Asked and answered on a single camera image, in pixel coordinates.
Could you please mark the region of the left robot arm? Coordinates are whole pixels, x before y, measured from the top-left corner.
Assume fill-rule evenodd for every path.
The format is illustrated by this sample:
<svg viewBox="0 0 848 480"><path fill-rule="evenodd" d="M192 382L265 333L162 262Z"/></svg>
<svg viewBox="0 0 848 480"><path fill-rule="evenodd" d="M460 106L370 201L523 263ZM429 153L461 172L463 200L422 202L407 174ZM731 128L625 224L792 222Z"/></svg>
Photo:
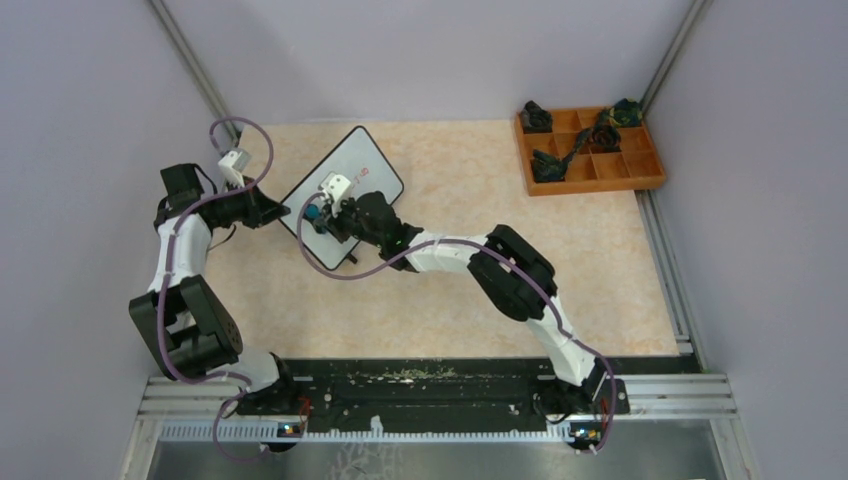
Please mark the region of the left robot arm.
<svg viewBox="0 0 848 480"><path fill-rule="evenodd" d="M226 413L293 413L300 388L288 365L272 352L245 345L234 317L204 277L215 230L257 229L290 209L257 187L207 193L211 180L196 164L160 174L166 195L154 220L157 269L147 291L130 300L130 318L167 378L189 384L234 380L241 396Z"/></svg>

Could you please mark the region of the blue black whiteboard eraser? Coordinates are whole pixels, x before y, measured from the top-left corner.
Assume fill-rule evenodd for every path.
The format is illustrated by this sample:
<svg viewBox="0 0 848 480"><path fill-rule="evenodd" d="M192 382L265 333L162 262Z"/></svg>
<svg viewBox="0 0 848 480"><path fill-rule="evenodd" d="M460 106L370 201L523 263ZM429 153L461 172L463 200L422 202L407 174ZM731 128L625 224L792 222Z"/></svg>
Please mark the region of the blue black whiteboard eraser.
<svg viewBox="0 0 848 480"><path fill-rule="evenodd" d="M306 221L313 230L319 234L323 235L328 232L326 219L322 213L322 209L316 204L308 204L302 214L302 219Z"/></svg>

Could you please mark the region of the white whiteboard black frame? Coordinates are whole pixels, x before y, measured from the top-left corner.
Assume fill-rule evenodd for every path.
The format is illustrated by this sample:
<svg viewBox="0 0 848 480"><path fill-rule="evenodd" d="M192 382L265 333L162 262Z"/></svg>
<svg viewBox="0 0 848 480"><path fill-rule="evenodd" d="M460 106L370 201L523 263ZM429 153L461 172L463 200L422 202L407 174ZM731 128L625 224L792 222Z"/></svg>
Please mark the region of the white whiteboard black frame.
<svg viewBox="0 0 848 480"><path fill-rule="evenodd" d="M340 242L329 233L319 234L300 213L307 199L317 194L312 204L321 208L328 195L324 188L343 199L358 198L369 192L381 192L393 204L404 193L405 184L371 133L362 125L354 127L284 197L282 205L290 213L282 224L291 233L301 226L306 250L326 269L337 269L352 254L359 242L353 238Z"/></svg>

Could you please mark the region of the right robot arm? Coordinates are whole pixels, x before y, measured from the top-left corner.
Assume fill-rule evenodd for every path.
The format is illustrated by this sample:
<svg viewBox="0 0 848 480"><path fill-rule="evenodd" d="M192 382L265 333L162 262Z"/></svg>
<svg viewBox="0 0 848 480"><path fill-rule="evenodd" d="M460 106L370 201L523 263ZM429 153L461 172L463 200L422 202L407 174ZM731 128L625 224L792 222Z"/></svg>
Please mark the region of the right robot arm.
<svg viewBox="0 0 848 480"><path fill-rule="evenodd" d="M482 236L432 233L401 221L380 192L358 198L325 193L320 219L336 240L376 247L386 268L469 275L498 312L526 325L543 346L565 416L592 408L617 413L621 391L609 360L579 339L562 307L554 266L511 227L499 224Z"/></svg>

